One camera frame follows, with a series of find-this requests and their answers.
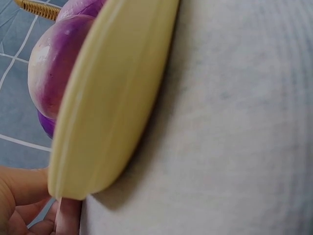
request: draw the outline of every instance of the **finger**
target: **finger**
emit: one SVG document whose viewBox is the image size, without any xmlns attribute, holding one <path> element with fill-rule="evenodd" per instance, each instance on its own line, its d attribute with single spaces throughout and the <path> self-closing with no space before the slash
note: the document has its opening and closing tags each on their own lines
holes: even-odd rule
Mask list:
<svg viewBox="0 0 313 235">
<path fill-rule="evenodd" d="M 5 183 L 15 200 L 16 206 L 29 205 L 49 196 L 47 169 L 0 168 L 0 180 Z"/>
<path fill-rule="evenodd" d="M 28 225 L 38 216 L 38 214 L 43 210 L 49 200 L 50 197 L 35 204 L 18 206 L 15 208 L 15 210 L 20 214 L 25 224 Z"/>
<path fill-rule="evenodd" d="M 17 234 L 26 234 L 27 233 L 27 226 L 25 225 L 23 219 L 19 215 L 17 211 L 13 213 L 10 220 L 8 221 L 7 226 L 7 233 L 8 235 L 17 235 Z"/>
<path fill-rule="evenodd" d="M 82 202 L 62 198 L 56 218 L 56 235 L 77 235 Z"/>
<path fill-rule="evenodd" d="M 54 202 L 50 207 L 43 221 L 34 224 L 29 228 L 29 231 L 34 234 L 45 235 L 51 234 L 54 230 L 55 217 L 58 210 L 58 202 Z"/>
<path fill-rule="evenodd" d="M 0 228 L 6 226 L 15 206 L 39 202 L 49 196 L 47 170 L 25 170 L 0 166 Z"/>
</svg>

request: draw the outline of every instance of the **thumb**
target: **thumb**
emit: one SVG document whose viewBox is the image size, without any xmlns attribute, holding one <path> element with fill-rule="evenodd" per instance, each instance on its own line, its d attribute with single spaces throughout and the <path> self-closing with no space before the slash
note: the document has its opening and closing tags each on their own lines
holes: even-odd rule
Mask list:
<svg viewBox="0 0 313 235">
<path fill-rule="evenodd" d="M 33 204 L 48 196 L 47 169 L 0 166 L 0 228 L 12 216 L 16 206 Z"/>
</svg>

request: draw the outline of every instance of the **woven strap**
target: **woven strap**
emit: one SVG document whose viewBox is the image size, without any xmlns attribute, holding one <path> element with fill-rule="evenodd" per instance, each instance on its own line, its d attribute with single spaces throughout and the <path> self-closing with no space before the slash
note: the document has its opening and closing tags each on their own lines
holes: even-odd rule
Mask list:
<svg viewBox="0 0 313 235">
<path fill-rule="evenodd" d="M 55 6 L 49 6 L 44 3 L 38 3 L 31 0 L 14 0 L 14 1 L 20 8 L 35 15 L 53 21 L 57 19 L 58 14 L 60 12 L 60 8 Z"/>
</svg>

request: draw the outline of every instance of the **white turnip skin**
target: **white turnip skin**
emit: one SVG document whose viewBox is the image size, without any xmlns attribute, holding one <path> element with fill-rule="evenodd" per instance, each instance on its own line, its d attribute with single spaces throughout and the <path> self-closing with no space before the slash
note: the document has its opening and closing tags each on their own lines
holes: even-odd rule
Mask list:
<svg viewBox="0 0 313 235">
<path fill-rule="evenodd" d="M 62 7 L 56 22 L 72 15 L 97 17 L 106 0 L 69 0 Z"/>
<path fill-rule="evenodd" d="M 49 28 L 36 43 L 28 65 L 28 89 L 41 114 L 56 119 L 63 94 L 94 17 L 75 15 Z"/>
</svg>

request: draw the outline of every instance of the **white grid line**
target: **white grid line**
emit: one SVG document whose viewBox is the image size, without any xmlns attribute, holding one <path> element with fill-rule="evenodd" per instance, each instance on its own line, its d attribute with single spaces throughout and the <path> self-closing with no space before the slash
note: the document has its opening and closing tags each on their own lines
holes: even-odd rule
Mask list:
<svg viewBox="0 0 313 235">
<path fill-rule="evenodd" d="M 8 75 L 8 73 L 10 72 L 11 68 L 12 68 L 13 65 L 14 65 L 14 62 L 16 61 L 16 59 L 17 59 L 17 57 L 19 56 L 20 52 L 23 50 L 24 46 L 26 45 L 26 42 L 27 42 L 27 40 L 28 40 L 28 38 L 29 38 L 29 35 L 30 35 L 31 31 L 33 30 L 33 27 L 34 27 L 35 22 L 37 21 L 37 19 L 38 19 L 38 16 L 35 16 L 35 18 L 34 18 L 33 22 L 32 22 L 31 25 L 30 25 L 30 28 L 29 28 L 29 30 L 28 30 L 28 32 L 27 32 L 27 34 L 26 34 L 26 37 L 25 37 L 25 39 L 24 39 L 24 41 L 23 41 L 23 43 L 22 43 L 20 49 L 18 50 L 18 52 L 16 52 L 16 54 L 15 54 L 15 56 L 13 57 L 13 59 L 12 59 L 10 65 L 7 67 L 6 71 L 4 72 L 4 74 L 3 74 L 3 76 L 2 76 L 2 78 L 1 78 L 1 80 L 0 80 L 0 90 L 1 90 L 1 88 L 2 88 L 2 85 L 3 85 L 3 82 L 4 82 L 5 78 L 6 78 L 6 76 Z"/>
<path fill-rule="evenodd" d="M 43 3 L 44 4 L 48 4 L 49 2 L 50 2 L 50 0 L 47 0 L 46 2 L 43 2 Z M 8 75 L 9 71 L 11 70 L 11 68 L 14 65 L 14 62 L 16 60 L 18 60 L 18 61 L 22 60 L 22 59 L 18 58 L 18 56 L 21 53 L 21 51 L 23 50 L 23 48 L 25 47 L 26 42 L 27 42 L 27 40 L 28 40 L 28 38 L 30 36 L 31 31 L 33 30 L 33 27 L 34 27 L 37 19 L 38 19 L 38 16 L 35 16 L 33 22 L 30 25 L 30 28 L 29 28 L 29 30 L 28 30 L 28 32 L 26 34 L 26 37 L 25 37 L 25 39 L 24 39 L 20 49 L 15 54 L 15 56 L 10 56 L 10 55 L 1 53 L 2 56 L 6 56 L 6 57 L 12 58 L 12 61 L 11 61 L 10 65 L 8 66 L 8 68 L 6 69 L 6 71 L 4 72 L 2 78 L 0 79 L 0 90 L 2 88 L 2 85 L 3 85 L 3 82 L 4 82 L 5 78 L 6 78 L 6 76 Z M 51 148 L 40 146 L 40 145 L 37 145 L 37 144 L 34 144 L 34 143 L 28 143 L 28 142 L 25 142 L 25 141 L 22 141 L 22 140 L 18 140 L 18 139 L 15 139 L 15 138 L 12 138 L 12 137 L 9 137 L 9 136 L 5 136 L 5 135 L 2 135 L 2 134 L 0 134 L 0 139 L 6 140 L 6 141 L 9 141 L 9 142 L 13 142 L 13 143 L 17 143 L 17 144 L 20 144 L 20 145 L 23 145 L 23 146 L 27 146 L 27 147 L 30 147 L 30 148 L 35 148 L 35 149 L 38 149 L 38 150 L 46 151 L 46 152 L 50 152 L 51 151 Z"/>
<path fill-rule="evenodd" d="M 23 59 L 20 59 L 20 58 L 15 58 L 13 55 L 8 55 L 8 54 L 0 53 L 0 56 L 8 57 L 8 58 L 15 59 L 15 60 L 17 60 L 17 61 L 20 61 L 20 62 L 23 62 L 23 63 L 28 64 L 28 61 L 27 61 L 27 60 L 23 60 Z"/>
<path fill-rule="evenodd" d="M 23 145 L 26 147 L 35 148 L 35 149 L 46 151 L 46 152 L 51 152 L 51 148 L 44 147 L 44 146 L 34 144 L 34 143 L 25 142 L 25 141 L 18 140 L 18 139 L 12 138 L 12 137 L 8 137 L 8 136 L 2 135 L 2 134 L 0 134 L 0 139 L 5 140 L 5 141 L 10 141 L 12 143 L 17 143 L 17 144 L 20 144 L 20 145 Z"/>
</svg>

